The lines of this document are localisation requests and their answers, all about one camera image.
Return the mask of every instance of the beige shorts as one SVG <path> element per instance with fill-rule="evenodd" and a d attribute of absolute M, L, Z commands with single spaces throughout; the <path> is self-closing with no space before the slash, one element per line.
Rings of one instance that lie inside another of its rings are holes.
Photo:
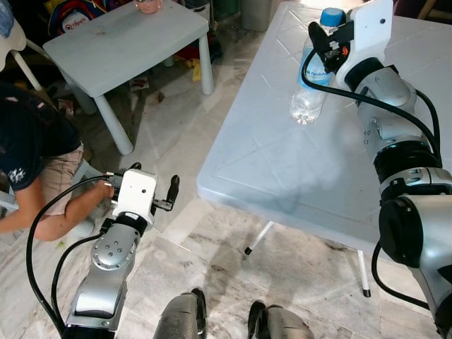
<path fill-rule="evenodd" d="M 56 157 L 44 157 L 44 169 L 40 174 L 42 193 L 47 204 L 61 192 L 72 185 L 72 178 L 82 160 L 83 144 L 70 153 Z M 57 201 L 45 215 L 61 215 L 66 210 L 66 205 L 71 200 L 72 194 L 66 194 Z"/>

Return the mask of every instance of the pink cup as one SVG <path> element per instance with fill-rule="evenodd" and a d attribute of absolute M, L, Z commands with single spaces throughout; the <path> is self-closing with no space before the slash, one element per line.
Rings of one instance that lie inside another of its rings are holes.
<path fill-rule="evenodd" d="M 162 0 L 147 0 L 147 1 L 134 0 L 134 2 L 138 9 L 142 11 L 144 14 L 151 14 L 163 8 Z"/>

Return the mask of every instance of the dark blue t-shirt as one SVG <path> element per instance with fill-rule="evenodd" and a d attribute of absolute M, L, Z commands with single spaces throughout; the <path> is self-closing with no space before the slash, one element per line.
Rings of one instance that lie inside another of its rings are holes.
<path fill-rule="evenodd" d="M 75 150 L 77 129 L 39 97 L 0 83 L 0 171 L 14 191 L 30 186 L 44 165 L 42 157 Z"/>

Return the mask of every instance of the marble floor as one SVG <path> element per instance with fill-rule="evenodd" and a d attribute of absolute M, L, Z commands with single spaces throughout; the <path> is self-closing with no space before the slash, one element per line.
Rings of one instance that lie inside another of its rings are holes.
<path fill-rule="evenodd" d="M 362 296 L 356 251 L 276 225 L 246 257 L 243 249 L 264 220 L 196 196 L 196 175 L 263 33 L 220 25 L 218 39 L 224 55 L 213 64 L 212 95 L 204 95 L 191 69 L 180 64 L 153 68 L 148 89 L 130 93 L 126 84 L 108 93 L 136 144 L 132 154 L 118 154 L 99 114 L 75 117 L 99 170 L 140 161 L 145 171 L 159 176 L 157 196 L 165 194 L 173 174 L 181 178 L 174 210 L 157 213 L 155 229 L 142 238 L 117 338 L 151 338 L 168 301 L 193 287 L 206 292 L 211 339 L 245 338 L 247 312 L 256 299 L 298 314 L 317 339 L 438 338 L 427 312 L 388 296 L 370 277 L 372 297 Z M 28 284 L 27 235 L 0 236 L 0 339 L 58 338 Z M 75 239 L 69 234 L 35 242 L 35 272 L 46 295 L 58 258 Z M 64 266 L 58 294 L 63 315 L 87 273 L 89 255 L 90 245 L 84 245 Z M 379 270 L 388 285 L 423 299 L 405 268 L 382 260 Z"/>

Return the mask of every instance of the white plastic table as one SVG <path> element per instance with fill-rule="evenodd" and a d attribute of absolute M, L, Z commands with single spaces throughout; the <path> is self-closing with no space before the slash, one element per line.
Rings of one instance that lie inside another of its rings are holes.
<path fill-rule="evenodd" d="M 379 182 L 352 100 L 329 95 L 320 117 L 289 117 L 307 26 L 320 11 L 281 3 L 198 175 L 202 198 L 371 253 Z M 444 168 L 452 159 L 452 27 L 395 17 L 385 65 L 434 103 Z M 416 113 L 430 128 L 422 102 Z"/>
<path fill-rule="evenodd" d="M 173 1 L 164 0 L 163 9 L 153 14 L 141 13 L 131 2 L 56 37 L 44 49 L 70 83 L 94 98 L 119 152 L 128 154 L 133 146 L 104 94 L 196 39 L 203 92 L 211 94 L 208 29 L 206 19 Z"/>

